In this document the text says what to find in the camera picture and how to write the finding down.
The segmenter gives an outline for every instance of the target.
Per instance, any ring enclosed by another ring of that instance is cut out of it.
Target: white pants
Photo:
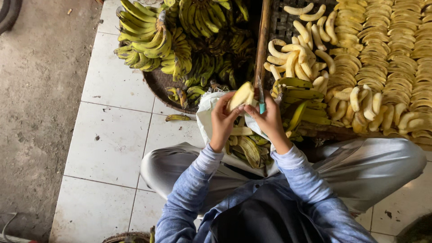
[[[188,143],[153,150],[143,158],[140,174],[150,188],[166,199],[199,151]],[[364,213],[420,176],[427,162],[420,147],[402,138],[358,138],[303,152],[354,213]],[[284,178],[281,174],[274,176]],[[245,176],[220,165],[210,181],[200,213],[207,212],[247,181]]]

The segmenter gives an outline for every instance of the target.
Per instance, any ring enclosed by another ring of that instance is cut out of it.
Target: knife
[[[264,92],[263,85],[261,83],[261,77],[258,77],[258,90],[260,92],[260,114],[263,114],[266,111],[266,103],[264,102]]]

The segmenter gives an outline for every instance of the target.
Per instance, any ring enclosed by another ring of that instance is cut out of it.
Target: person's right hand
[[[274,102],[268,91],[264,92],[266,111],[260,114],[259,108],[245,106],[245,111],[258,123],[261,131],[267,135],[278,154],[285,154],[292,148],[282,126],[279,106]]]

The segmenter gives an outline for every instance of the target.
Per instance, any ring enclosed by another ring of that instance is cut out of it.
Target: shirt cuff
[[[282,169],[297,169],[307,164],[308,159],[294,144],[286,154],[278,154],[275,150],[271,151],[270,156],[277,162]]]
[[[198,158],[192,163],[192,166],[201,173],[213,174],[219,167],[224,153],[216,153],[209,144],[200,151]]]

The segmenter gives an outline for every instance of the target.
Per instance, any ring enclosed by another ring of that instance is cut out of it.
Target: white tile floor
[[[125,231],[148,231],[165,200],[139,178],[145,153],[188,142],[203,147],[195,121],[165,123],[179,112],[163,105],[113,53],[117,47],[117,0],[105,0],[70,151],[50,242],[102,242]],[[379,243],[432,211],[432,162],[424,174],[356,220]],[[390,219],[385,211],[392,213]]]

